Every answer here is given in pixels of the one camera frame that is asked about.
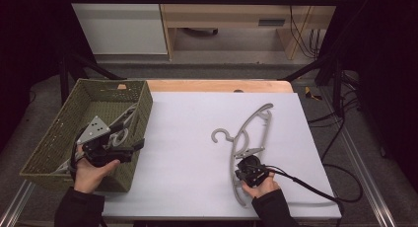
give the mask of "person's left hand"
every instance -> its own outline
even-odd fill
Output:
[[[83,146],[77,147],[78,151],[82,151]],[[83,158],[77,162],[76,182],[74,184],[74,190],[93,193],[101,183],[102,179],[108,175],[111,171],[116,169],[120,164],[119,160],[113,160],[103,167],[95,167],[86,159]]]

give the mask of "gray floor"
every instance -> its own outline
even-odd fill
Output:
[[[279,38],[274,30],[220,30],[216,36],[206,33],[179,31],[175,43],[174,59],[166,61],[159,57],[123,61],[102,61],[103,66],[120,76],[129,78],[224,78],[224,79],[277,79],[301,68],[311,60],[298,57],[286,59]],[[325,100],[318,101],[305,97],[306,86],[314,95],[323,95],[330,88],[316,88],[312,77],[315,72],[305,75],[293,83],[300,95],[307,120],[329,114]],[[0,154],[2,176],[0,184],[0,213],[13,200],[23,179],[19,171],[42,139],[60,108],[59,79],[54,76],[36,84],[32,90],[34,101],[28,107],[21,124]],[[354,98],[347,96],[347,101]],[[322,125],[333,123],[332,119]],[[391,159],[382,158],[380,144],[376,140],[365,115],[357,107],[346,114],[345,128],[349,131],[367,168],[372,174],[383,200],[397,226],[418,226],[418,195]],[[322,154],[333,135],[336,125],[312,127],[312,134],[318,153]],[[355,173],[347,155],[347,145],[341,136],[333,144],[326,163],[336,164]],[[346,175],[326,168],[335,193],[344,198],[354,198],[358,189]],[[51,221],[62,192],[35,188],[24,208],[20,221]],[[356,203],[345,203],[344,226],[380,226],[375,212],[366,195]]]

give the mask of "hand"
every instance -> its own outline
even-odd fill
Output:
[[[82,151],[83,145],[77,147],[78,151]],[[93,193],[101,183],[102,179],[116,169],[120,164],[119,160],[113,160],[103,167],[95,167],[83,158],[77,163],[76,183],[74,190]]]
[[[268,177],[265,178],[261,185],[259,185],[256,188],[250,188],[244,181],[241,181],[241,183],[243,184],[243,190],[247,192],[252,198],[260,198],[271,191],[280,189],[277,182],[275,182],[273,179],[274,173],[270,172]]]

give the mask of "white cabinet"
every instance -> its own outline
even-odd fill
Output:
[[[95,55],[167,54],[157,4],[73,4]]]

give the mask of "wooden cabinet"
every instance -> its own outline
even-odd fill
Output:
[[[326,29],[335,7],[292,7],[292,16],[300,32]],[[173,56],[175,30],[178,28],[275,28],[287,57],[293,59],[299,38],[290,32],[290,6],[259,5],[161,5],[169,56]]]

